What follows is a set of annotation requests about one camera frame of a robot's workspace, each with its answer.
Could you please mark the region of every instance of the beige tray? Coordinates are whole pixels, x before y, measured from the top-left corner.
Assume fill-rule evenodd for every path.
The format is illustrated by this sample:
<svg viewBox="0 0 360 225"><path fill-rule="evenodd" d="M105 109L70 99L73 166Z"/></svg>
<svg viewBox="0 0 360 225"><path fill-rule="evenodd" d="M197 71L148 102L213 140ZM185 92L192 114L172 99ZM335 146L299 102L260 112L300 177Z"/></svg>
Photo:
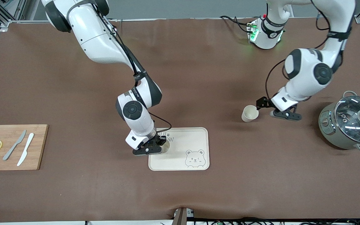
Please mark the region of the beige tray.
<svg viewBox="0 0 360 225"><path fill-rule="evenodd" d="M208 131L205 128L172 128L160 135L166 136L170 148L166 153L148 157L151 170L206 170L209 167Z"/></svg>

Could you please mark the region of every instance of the wooden cutting board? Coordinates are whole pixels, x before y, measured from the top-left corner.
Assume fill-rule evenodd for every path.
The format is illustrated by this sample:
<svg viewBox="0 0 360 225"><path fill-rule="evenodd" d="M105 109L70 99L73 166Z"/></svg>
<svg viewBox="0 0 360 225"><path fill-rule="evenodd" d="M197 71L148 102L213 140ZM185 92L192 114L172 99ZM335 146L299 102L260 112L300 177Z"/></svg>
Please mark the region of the wooden cutting board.
<svg viewBox="0 0 360 225"><path fill-rule="evenodd" d="M19 139L24 130L26 130L24 139L16 146L8 160L4 161L4 155ZM0 141L2 141L0 170L38 170L40 168L47 131L48 125L46 124L0 125ZM27 149L27 156L20 166L16 166L30 133L34 133L34 138Z"/></svg>

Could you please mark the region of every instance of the black cable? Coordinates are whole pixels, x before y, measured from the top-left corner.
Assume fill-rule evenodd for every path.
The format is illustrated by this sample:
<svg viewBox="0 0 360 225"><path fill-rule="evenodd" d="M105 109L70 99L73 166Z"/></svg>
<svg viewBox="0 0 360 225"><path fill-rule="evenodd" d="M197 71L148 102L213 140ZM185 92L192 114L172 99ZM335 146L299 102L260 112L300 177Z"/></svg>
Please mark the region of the black cable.
<svg viewBox="0 0 360 225"><path fill-rule="evenodd" d="M267 219L263 219L264 221L268 222L270 225L274 225L274 223L272 223L271 221L267 220Z"/></svg>
<svg viewBox="0 0 360 225"><path fill-rule="evenodd" d="M336 219L336 220L331 221L331 222L326 222L326 221L309 222L309 221L305 221L305 222L300 223L299 225L331 225L331 224L334 224L335 222L337 222L339 220L341 220L341 219Z"/></svg>
<svg viewBox="0 0 360 225"><path fill-rule="evenodd" d="M341 51L340 55L341 55L341 62L340 62L340 65L338 67L341 67L343 65L343 63L344 63L344 51Z"/></svg>
<svg viewBox="0 0 360 225"><path fill-rule="evenodd" d="M286 74L284 73L285 70L286 70L286 68L283 66L283 69L281 70L281 72L283 73L283 77L286 78L287 80L290 80L290 78L288 78L286 76Z"/></svg>
<svg viewBox="0 0 360 225"><path fill-rule="evenodd" d="M320 15L323 15L323 14L321 14L320 12L317 14L317 17L316 17L316 22L315 22L315 26L316 26L316 29L318 29L318 30L330 30L330 27L327 27L327 28L319 28L319 26L318 26L318 20L319 20L319 16Z"/></svg>
<svg viewBox="0 0 360 225"><path fill-rule="evenodd" d="M320 9L318 9L318 8L316 7L316 5L313 3L313 0L310 0L310 2L311 2L312 5L316 8L316 10L318 10L318 12L319 12L320 14L322 14L322 16L324 17L324 19L326 20L326 23L327 23L327 25L328 25L328 28L326 28L326 29L320 29L320 28L318 27L318 17L316 17L316 28L317 28L318 30L331 30L330 22L329 22L329 20L327 19L327 17L324 15L324 13L323 13L322 11L320 11ZM315 48L321 47L324 43L326 43L327 39L328 39L328 37L326 37L326 39L325 39L321 44L319 44L317 47L315 47Z"/></svg>
<svg viewBox="0 0 360 225"><path fill-rule="evenodd" d="M160 119L161 121L164 121L164 122L166 122L167 124L169 124L169 128L163 129L163 130L161 130L161 131L156 131L156 133L161 133L161 132L164 132L164 131L168 131L168 130L170 130L170 129L172 128L172 124L169 123L168 121L166 121L166 120L164 120L164 119L162 119L162 118L160 118L160 117L158 117L158 116L156 116L156 115L154 115L154 114L152 114L152 113L149 113L149 114L151 114L151 115L153 115L154 117Z"/></svg>
<svg viewBox="0 0 360 225"><path fill-rule="evenodd" d="M249 34L252 34L251 31L249 31L249 30L244 30L244 29L241 27L241 25L247 26L247 24L246 24L246 23L240 23L240 22L238 21L237 17L234 17L234 19L232 19L232 18L230 18L230 17L228 17L228 16L221 16L220 18L227 18L227 19L229 19L231 22L236 23L236 24L238 25L238 27L239 27L242 31L244 31L244 32L246 32L246 33L249 33Z"/></svg>
<svg viewBox="0 0 360 225"><path fill-rule="evenodd" d="M270 98L269 97L269 93L268 93L268 80L269 80L269 76L270 76L270 74L272 73L272 71L278 66L278 65L280 65L282 62L284 62L284 61L286 61L286 59L283 59L283 60L281 60L280 62L278 62L276 65L274 65L274 67L269 71L269 73L268 73L268 75L267 75L267 77L266 77L266 81L265 81L265 91L266 91L266 97L267 98Z"/></svg>
<svg viewBox="0 0 360 225"><path fill-rule="evenodd" d="M244 31L244 32L246 32L246 33L249 33L249 34L252 34L252 31L244 30L244 29L241 27L240 22L237 20L237 17L234 17L234 19L236 20L236 23L238 24L238 27L239 27L242 31Z"/></svg>
<svg viewBox="0 0 360 225"><path fill-rule="evenodd" d="M110 33L110 34L112 35L112 37L117 41L117 43L119 44L119 46L123 49L124 53L126 54L127 58L128 58L129 61L130 61L131 66L132 66L132 68L133 68L134 75L136 75L136 74L137 74L136 66L135 66L132 58L130 57L130 54L129 54L128 51L126 50L126 47L125 47L125 45L124 45L124 43L123 43L123 40L120 38L119 33L116 32L116 35L119 37L120 42L119 42L119 40L116 38L116 35L113 33L113 31L111 31L110 28L109 28L109 26L105 23L104 19L103 19L102 16L101 16L101 13L100 13L99 9L98 9L95 5L93 5L93 8L94 8L97 16L100 18L101 22L102 22L102 23L104 24L104 26L106 27L106 29L109 30L109 33Z"/></svg>
<svg viewBox="0 0 360 225"><path fill-rule="evenodd" d="M228 16L221 16L220 18L226 18L226 19L229 19L231 22L233 22L233 23L236 23L236 24L240 24L240 25L244 25L244 26L247 26L247 24L246 23L240 23L240 22L238 22L238 20L233 20L232 18L230 18L230 17L228 17Z"/></svg>
<svg viewBox="0 0 360 225"><path fill-rule="evenodd" d="M320 48L324 43L326 43L326 41L327 41L328 38L329 38L329 37L326 37L326 39L325 39L321 44L319 44L318 46L316 46L316 47L314 47L314 48Z"/></svg>

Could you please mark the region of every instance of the knife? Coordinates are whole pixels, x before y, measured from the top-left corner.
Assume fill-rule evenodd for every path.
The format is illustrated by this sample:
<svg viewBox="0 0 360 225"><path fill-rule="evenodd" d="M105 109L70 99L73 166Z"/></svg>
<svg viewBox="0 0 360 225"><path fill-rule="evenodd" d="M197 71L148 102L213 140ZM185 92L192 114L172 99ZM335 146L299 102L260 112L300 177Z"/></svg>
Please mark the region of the knife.
<svg viewBox="0 0 360 225"><path fill-rule="evenodd" d="M20 144L23 141L23 138L24 138L25 135L26 135L26 130L23 131L22 135L19 137L19 139L16 141L16 143L4 155L3 160L7 160L9 158L10 154L12 154L13 150L16 148L16 145Z"/></svg>
<svg viewBox="0 0 360 225"><path fill-rule="evenodd" d="M27 143L26 143L26 146L24 147L24 150L23 150L23 153L22 153L22 156L20 157L19 159L19 162L17 163L17 166L20 166L20 164L24 161L24 159L26 158L27 156L27 149L30 145L30 142L33 140L33 137L34 137L34 133L30 133L29 134L29 137L27 138Z"/></svg>

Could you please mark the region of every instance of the circular joint cap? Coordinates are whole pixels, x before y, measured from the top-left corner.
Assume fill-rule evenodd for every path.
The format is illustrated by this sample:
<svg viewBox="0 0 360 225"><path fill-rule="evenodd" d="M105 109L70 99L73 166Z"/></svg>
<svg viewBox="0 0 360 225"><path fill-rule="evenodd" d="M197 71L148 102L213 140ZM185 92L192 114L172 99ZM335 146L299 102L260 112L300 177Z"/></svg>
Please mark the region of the circular joint cap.
<svg viewBox="0 0 360 225"><path fill-rule="evenodd" d="M138 101L129 101L123 107L123 115L131 120L136 120L141 117L143 107Z"/></svg>
<svg viewBox="0 0 360 225"><path fill-rule="evenodd" d="M331 80L333 71L328 65L324 63L319 63L313 69L313 74L319 84L325 85Z"/></svg>

